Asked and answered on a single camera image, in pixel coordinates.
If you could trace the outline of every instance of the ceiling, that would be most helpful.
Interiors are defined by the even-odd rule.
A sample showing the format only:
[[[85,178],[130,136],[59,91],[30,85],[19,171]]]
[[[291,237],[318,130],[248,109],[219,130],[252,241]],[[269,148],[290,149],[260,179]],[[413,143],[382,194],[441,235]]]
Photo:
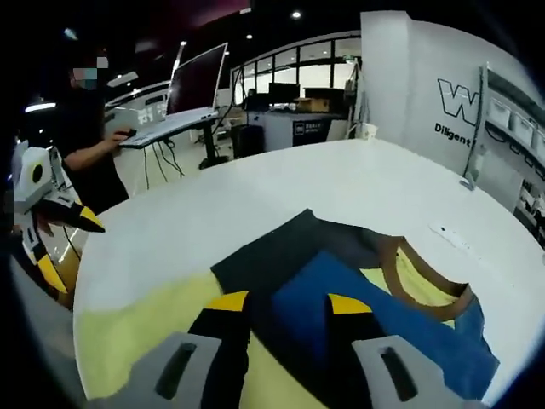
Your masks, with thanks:
[[[250,1],[250,13],[236,12]],[[514,54],[534,72],[545,72],[537,69],[538,59],[528,40],[537,36],[541,25],[524,20],[529,16],[523,14],[523,7],[502,10],[487,0],[436,2],[437,5],[417,0],[335,0],[322,6],[309,0],[140,0],[138,6],[129,0],[98,0],[91,8],[89,2],[82,3],[84,7],[74,7],[72,1],[70,7],[61,9],[55,22],[57,32],[70,27],[82,41],[106,46],[110,69],[102,74],[111,79],[135,70],[140,78],[132,86],[137,88],[169,78],[182,40],[187,41],[183,60],[229,42],[230,55],[225,63],[228,69],[288,43],[358,30],[359,12],[382,9],[404,9],[415,20],[470,32]],[[299,20],[290,18],[294,10],[301,11]],[[223,14],[228,15],[202,26]],[[253,36],[251,40],[246,39],[248,34]],[[61,60],[59,53],[51,48],[45,55],[48,63],[42,77],[48,84],[56,84],[51,80],[55,75],[60,80],[61,70],[56,64]],[[226,86],[228,76],[222,82]],[[125,92],[118,87],[110,90],[109,97]]]

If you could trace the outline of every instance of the white wall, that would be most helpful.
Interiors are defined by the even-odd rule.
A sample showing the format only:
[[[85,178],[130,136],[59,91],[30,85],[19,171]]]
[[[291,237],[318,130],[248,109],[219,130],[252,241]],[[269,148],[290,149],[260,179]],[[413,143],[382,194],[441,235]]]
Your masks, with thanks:
[[[379,127],[376,137],[459,175],[473,142],[480,66],[489,62],[540,100],[514,57],[465,32],[413,21],[405,12],[372,12],[361,14],[361,35],[370,122]],[[522,176],[502,164],[496,158],[485,159],[484,171],[489,173],[484,186],[505,204],[518,198]]]

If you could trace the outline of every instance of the monitor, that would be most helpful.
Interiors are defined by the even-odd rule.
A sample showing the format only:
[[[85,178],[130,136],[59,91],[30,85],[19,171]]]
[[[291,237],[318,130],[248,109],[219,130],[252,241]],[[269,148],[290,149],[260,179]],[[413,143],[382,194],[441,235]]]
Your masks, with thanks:
[[[293,102],[296,98],[299,98],[299,94],[299,84],[269,84],[269,102],[272,104]]]
[[[214,107],[227,43],[192,58],[176,68],[169,86],[167,115]]]

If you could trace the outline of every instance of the man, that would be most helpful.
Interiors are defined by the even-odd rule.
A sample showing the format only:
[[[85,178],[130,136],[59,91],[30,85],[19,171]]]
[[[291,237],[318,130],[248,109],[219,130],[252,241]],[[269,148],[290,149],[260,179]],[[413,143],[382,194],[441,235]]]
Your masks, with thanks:
[[[82,202],[95,214],[129,198],[113,163],[112,151],[127,136],[104,135],[104,101],[98,86],[104,56],[91,53],[72,63],[70,90],[57,104],[59,127],[53,143]]]

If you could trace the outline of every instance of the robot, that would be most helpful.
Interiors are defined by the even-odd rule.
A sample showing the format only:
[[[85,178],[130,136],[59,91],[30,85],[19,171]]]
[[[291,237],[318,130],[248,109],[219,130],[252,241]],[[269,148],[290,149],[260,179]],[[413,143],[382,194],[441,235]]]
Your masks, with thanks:
[[[18,143],[12,162],[12,181],[14,224],[20,226],[25,252],[49,285],[67,293],[38,234],[38,215],[48,222],[87,232],[103,233],[105,229],[95,213],[67,191],[56,148],[29,147],[28,141]]]

